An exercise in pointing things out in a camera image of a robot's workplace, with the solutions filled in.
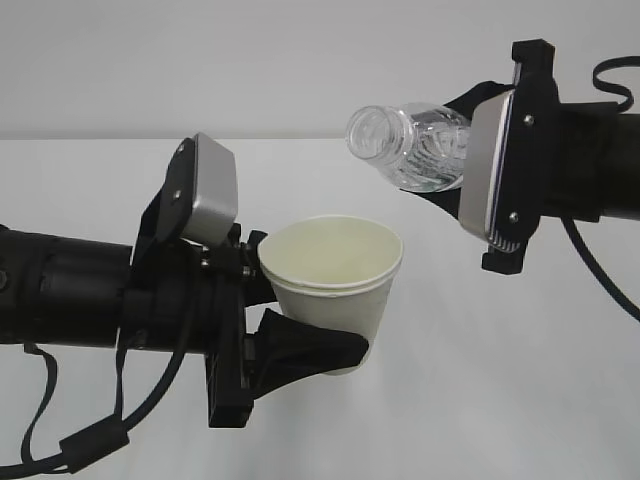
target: bottle opening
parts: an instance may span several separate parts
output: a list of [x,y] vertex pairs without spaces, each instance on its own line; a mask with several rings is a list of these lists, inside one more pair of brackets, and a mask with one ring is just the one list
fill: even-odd
[[349,150],[361,160],[374,160],[387,155],[397,141],[396,123],[397,119],[383,107],[361,108],[353,114],[347,125]]

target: bottle neck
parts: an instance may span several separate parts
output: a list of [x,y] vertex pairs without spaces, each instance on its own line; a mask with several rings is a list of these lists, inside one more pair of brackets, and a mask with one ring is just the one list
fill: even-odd
[[351,153],[377,168],[401,159],[411,150],[414,141],[413,123],[397,108],[361,108],[347,126],[347,145]]

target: black mount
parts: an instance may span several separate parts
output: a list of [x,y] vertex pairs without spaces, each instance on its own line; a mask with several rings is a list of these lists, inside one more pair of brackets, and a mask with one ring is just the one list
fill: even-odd
[[[515,90],[496,227],[521,246],[513,253],[489,247],[482,257],[485,270],[520,273],[542,216],[640,219],[640,115],[619,114],[615,102],[559,103],[554,54],[544,40],[515,42],[512,84],[483,82],[446,104],[473,120],[482,102]],[[530,125],[523,121],[528,114],[535,119]],[[458,218],[460,189],[418,195]],[[509,220],[514,211],[515,223]]]

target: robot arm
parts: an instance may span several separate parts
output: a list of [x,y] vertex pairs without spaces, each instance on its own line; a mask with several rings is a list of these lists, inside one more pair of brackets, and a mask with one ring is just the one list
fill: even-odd
[[484,82],[446,106],[471,120],[462,187],[418,194],[484,240],[482,268],[522,271],[542,216],[598,222],[640,219],[640,115],[625,87],[599,80],[640,57],[603,62],[594,84],[627,100],[564,104],[553,79],[555,49],[544,40],[515,42],[512,84]]
[[[43,460],[30,457],[34,420],[24,463],[0,467],[0,479],[63,466],[75,473],[127,445],[128,432],[160,401],[187,353],[203,355],[212,428],[242,428],[256,399],[360,363],[369,347],[363,337],[270,309],[247,333],[245,308],[275,295],[257,256],[266,234],[253,231],[242,242],[236,212],[233,154],[198,134],[177,148],[134,247],[0,227],[0,343],[38,354],[44,352],[36,343],[116,346],[119,378],[113,415],[63,439],[61,453]],[[121,375],[131,348],[173,353],[149,397],[123,418]],[[55,384],[56,367],[45,359],[48,384]]]

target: cup rim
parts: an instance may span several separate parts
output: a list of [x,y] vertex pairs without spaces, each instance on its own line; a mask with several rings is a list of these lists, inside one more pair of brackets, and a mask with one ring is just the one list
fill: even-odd
[[396,258],[393,264],[389,268],[387,268],[384,272],[376,275],[375,277],[368,278],[366,280],[360,280],[358,282],[351,282],[351,283],[331,283],[331,284],[308,282],[308,281],[300,280],[297,278],[278,275],[272,272],[271,270],[269,270],[269,268],[264,264],[260,256],[260,248],[265,242],[269,241],[270,236],[267,235],[267,237],[258,244],[258,259],[260,260],[260,266],[265,276],[269,278],[269,280],[279,283],[282,288],[286,288],[287,290],[294,291],[293,289],[296,289],[299,293],[303,292],[303,290],[301,289],[305,289],[305,288],[313,289],[315,292],[304,290],[304,293],[307,293],[310,295],[313,295],[313,293],[316,293],[317,296],[324,296],[325,294],[328,294],[328,293],[339,294],[343,291],[345,295],[354,295],[356,293],[362,293],[362,291],[369,290],[368,288],[364,288],[364,287],[377,285],[378,283],[381,283],[380,280],[382,279],[386,280],[387,277],[393,277],[397,273],[397,270],[399,270],[400,264],[402,263],[402,259],[404,256],[404,242],[402,241],[402,238],[400,237],[400,235],[398,235],[392,228],[376,220],[371,220],[369,218],[364,218],[364,217],[358,217],[356,215],[324,214],[324,215],[315,215],[313,217],[308,217],[303,220],[299,220],[297,222],[287,225],[286,227],[284,227],[284,229],[296,224],[300,224],[300,223],[304,223],[312,220],[318,220],[322,218],[349,218],[352,220],[364,221],[364,222],[368,222],[368,223],[377,225],[379,227],[382,227],[383,229],[393,234],[393,236],[398,241],[398,246],[399,246],[398,258]]

